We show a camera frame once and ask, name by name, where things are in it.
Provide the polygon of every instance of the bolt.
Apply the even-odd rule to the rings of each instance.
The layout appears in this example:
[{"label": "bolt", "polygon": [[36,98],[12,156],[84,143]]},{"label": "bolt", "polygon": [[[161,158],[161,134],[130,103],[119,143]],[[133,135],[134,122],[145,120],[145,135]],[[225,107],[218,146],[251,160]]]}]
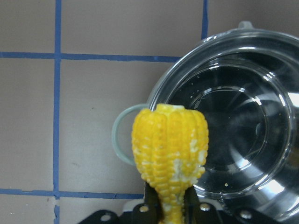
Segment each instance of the bolt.
[{"label": "bolt", "polygon": [[141,206],[141,207],[139,208],[139,211],[140,211],[140,212],[147,212],[147,211],[149,211],[149,208],[148,208],[147,205],[144,205],[144,206]]},{"label": "bolt", "polygon": [[244,219],[251,219],[252,218],[252,214],[251,214],[250,211],[242,210],[242,211],[240,211],[240,217],[242,217]]},{"label": "bolt", "polygon": [[102,222],[109,221],[110,219],[111,219],[111,216],[110,216],[110,214],[108,214],[108,213],[106,213],[105,215],[103,215],[103,216],[101,217],[101,221],[102,221]]},{"label": "bolt", "polygon": [[202,211],[209,211],[211,209],[211,207],[208,203],[201,203],[199,208]]}]

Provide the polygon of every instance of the corn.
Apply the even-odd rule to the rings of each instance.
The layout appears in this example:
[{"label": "corn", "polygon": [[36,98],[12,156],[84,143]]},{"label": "corn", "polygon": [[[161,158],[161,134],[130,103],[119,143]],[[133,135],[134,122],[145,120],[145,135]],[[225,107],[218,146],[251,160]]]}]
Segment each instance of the corn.
[{"label": "corn", "polygon": [[207,148],[207,123],[199,111],[158,104],[136,116],[133,155],[141,178],[158,193],[160,224],[184,223],[184,194],[205,172]]}]

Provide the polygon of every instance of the blue tape line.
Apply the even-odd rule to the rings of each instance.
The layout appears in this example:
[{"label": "blue tape line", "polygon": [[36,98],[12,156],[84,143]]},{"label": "blue tape line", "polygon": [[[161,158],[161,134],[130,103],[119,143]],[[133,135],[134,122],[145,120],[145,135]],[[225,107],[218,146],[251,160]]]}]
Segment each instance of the blue tape line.
[{"label": "blue tape line", "polygon": [[33,53],[33,52],[0,52],[0,58],[33,58],[53,59],[54,53]]},{"label": "blue tape line", "polygon": [[54,65],[54,116],[53,116],[53,189],[59,191],[59,108],[60,106],[60,59]]},{"label": "blue tape line", "polygon": [[75,197],[75,198],[104,198],[104,199],[140,199],[142,194],[114,194],[114,193],[91,193],[91,192],[72,192],[72,191],[46,191],[33,190],[22,191],[21,189],[0,189],[0,195],[25,195],[25,196],[54,196]]},{"label": "blue tape line", "polygon": [[62,59],[67,60],[109,60],[120,62],[168,62],[174,63],[180,59],[175,56],[135,56],[135,55],[93,55],[93,54],[66,54],[62,53]]},{"label": "blue tape line", "polygon": [[201,39],[207,38],[207,31],[209,26],[208,18],[208,0],[204,0],[203,12],[202,12],[202,27],[201,27]]},{"label": "blue tape line", "polygon": [[59,105],[61,64],[61,0],[55,6],[55,53],[54,53],[54,117],[53,117],[53,189],[59,199]]},{"label": "blue tape line", "polygon": [[67,53],[0,52],[0,58],[66,59],[66,60],[107,60],[119,62],[166,62],[174,63],[178,56],[136,56],[136,55],[96,55]]},{"label": "blue tape line", "polygon": [[54,219],[54,224],[59,224],[60,221],[60,207],[55,205],[54,207],[54,215],[55,215],[55,219]]}]

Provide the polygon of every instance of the yellow corn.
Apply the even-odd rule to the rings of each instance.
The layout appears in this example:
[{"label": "yellow corn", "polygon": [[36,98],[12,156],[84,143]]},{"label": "yellow corn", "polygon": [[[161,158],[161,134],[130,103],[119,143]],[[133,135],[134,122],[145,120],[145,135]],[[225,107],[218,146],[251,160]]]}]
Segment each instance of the yellow corn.
[{"label": "yellow corn", "polygon": [[161,224],[184,223],[184,194],[205,172],[207,123],[202,113],[158,104],[136,116],[132,148],[141,178],[158,193]]}]

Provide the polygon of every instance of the floor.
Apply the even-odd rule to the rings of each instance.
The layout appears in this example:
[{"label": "floor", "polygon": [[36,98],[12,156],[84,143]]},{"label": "floor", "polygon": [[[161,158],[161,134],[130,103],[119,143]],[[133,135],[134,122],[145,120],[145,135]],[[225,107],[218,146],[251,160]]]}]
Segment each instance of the floor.
[{"label": "floor", "polygon": [[298,10],[295,0],[0,1],[1,222],[120,215],[143,182],[113,152],[118,114],[145,103],[202,37],[243,20],[299,36]]}]

